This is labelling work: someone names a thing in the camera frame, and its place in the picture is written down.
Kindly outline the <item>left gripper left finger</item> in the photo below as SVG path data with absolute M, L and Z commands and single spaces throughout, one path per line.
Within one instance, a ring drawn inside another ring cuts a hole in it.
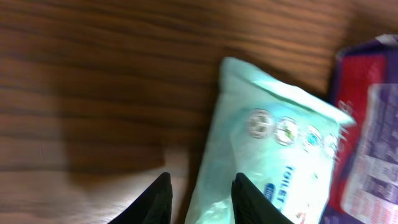
M 109 224 L 170 224 L 172 198 L 170 174 L 163 172 Z

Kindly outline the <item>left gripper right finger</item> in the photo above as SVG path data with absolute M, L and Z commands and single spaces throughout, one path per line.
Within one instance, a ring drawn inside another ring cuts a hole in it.
M 231 184 L 235 224 L 293 224 L 243 174 Z

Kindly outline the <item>mint green wipes pack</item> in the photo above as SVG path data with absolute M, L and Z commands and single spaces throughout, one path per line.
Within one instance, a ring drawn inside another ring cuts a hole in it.
M 203 160 L 185 221 L 233 223 L 231 184 L 244 174 L 294 223 L 318 223 L 338 139 L 354 119 L 253 64 L 223 59 Z

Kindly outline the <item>red purple pad pack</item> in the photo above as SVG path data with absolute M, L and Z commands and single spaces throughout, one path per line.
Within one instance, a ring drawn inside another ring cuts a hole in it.
M 336 56 L 330 103 L 355 120 L 342 131 L 321 223 L 397 223 L 397 36 Z

